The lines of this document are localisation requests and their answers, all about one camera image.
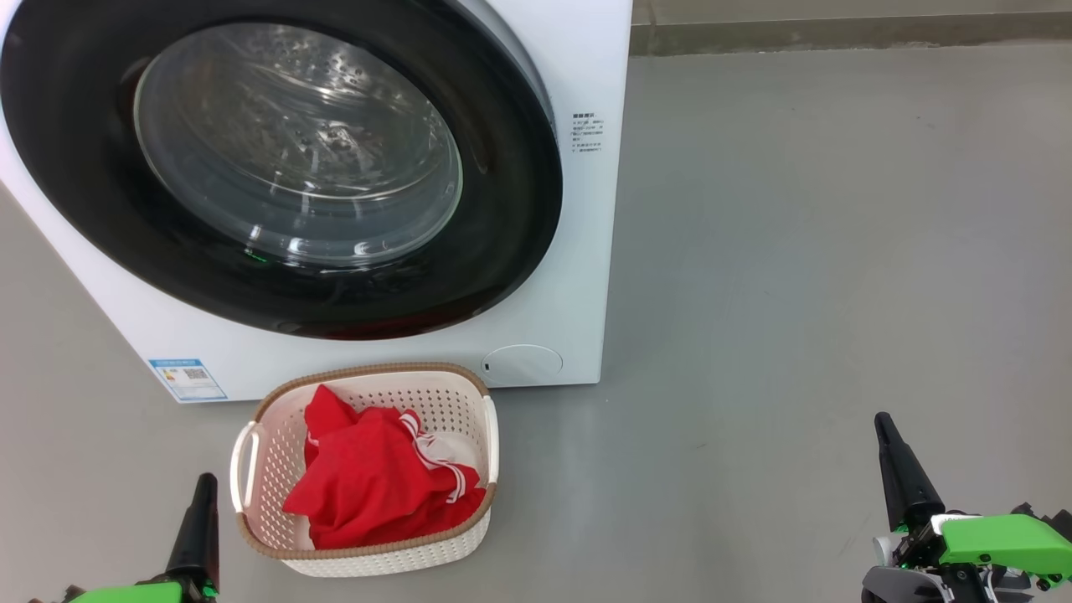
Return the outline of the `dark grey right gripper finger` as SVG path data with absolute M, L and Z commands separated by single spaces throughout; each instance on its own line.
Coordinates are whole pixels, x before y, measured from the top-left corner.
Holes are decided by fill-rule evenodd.
M 946 513 L 946 504 L 930 483 L 915 452 L 905 442 L 892 416 L 878 412 L 874 432 L 879 446 L 879 466 L 889 529 L 918 529 Z

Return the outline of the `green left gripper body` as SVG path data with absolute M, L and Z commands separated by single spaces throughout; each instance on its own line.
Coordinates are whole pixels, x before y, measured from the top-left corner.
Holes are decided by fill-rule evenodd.
M 68 602 L 78 603 L 139 603 L 139 602 L 183 602 L 185 589 L 179 580 L 150 580 L 130 586 L 111 586 L 92 590 L 70 587 Z

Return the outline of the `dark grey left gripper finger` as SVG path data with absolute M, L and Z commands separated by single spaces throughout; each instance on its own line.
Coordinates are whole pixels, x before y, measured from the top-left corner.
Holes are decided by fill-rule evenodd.
M 183 598 L 219 595 L 218 480 L 203 473 L 173 543 L 165 575 L 180 584 Z

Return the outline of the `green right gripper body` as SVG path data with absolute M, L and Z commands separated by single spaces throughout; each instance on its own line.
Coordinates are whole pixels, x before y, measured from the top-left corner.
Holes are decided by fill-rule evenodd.
M 1069 514 L 943 513 L 889 545 L 892 602 L 1006 602 L 1069 583 Z

